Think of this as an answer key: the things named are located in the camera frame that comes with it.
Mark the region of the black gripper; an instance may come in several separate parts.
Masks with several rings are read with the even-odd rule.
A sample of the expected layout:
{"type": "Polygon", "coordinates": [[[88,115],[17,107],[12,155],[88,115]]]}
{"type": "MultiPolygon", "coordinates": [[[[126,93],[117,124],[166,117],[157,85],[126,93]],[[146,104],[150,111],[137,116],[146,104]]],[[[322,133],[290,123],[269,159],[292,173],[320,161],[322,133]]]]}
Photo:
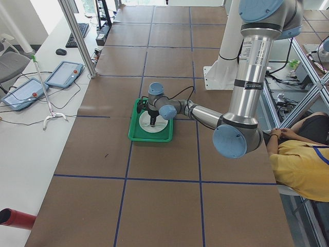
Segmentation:
{"type": "Polygon", "coordinates": [[[159,115],[159,112],[148,109],[148,114],[150,115],[150,126],[155,127],[156,118],[159,115]]]}

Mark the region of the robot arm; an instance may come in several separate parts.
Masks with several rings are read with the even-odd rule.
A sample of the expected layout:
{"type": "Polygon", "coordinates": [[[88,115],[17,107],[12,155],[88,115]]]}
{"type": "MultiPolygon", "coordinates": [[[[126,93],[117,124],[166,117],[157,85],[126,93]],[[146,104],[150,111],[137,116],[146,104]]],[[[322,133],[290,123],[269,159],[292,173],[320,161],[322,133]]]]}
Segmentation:
{"type": "Polygon", "coordinates": [[[275,40],[293,38],[302,28],[302,1],[233,1],[218,59],[205,68],[214,89],[232,89],[227,113],[191,100],[168,98],[161,83],[151,83],[145,109],[150,123],[183,114],[212,128],[213,144],[227,158],[257,149],[263,140],[255,113],[275,40]]]}

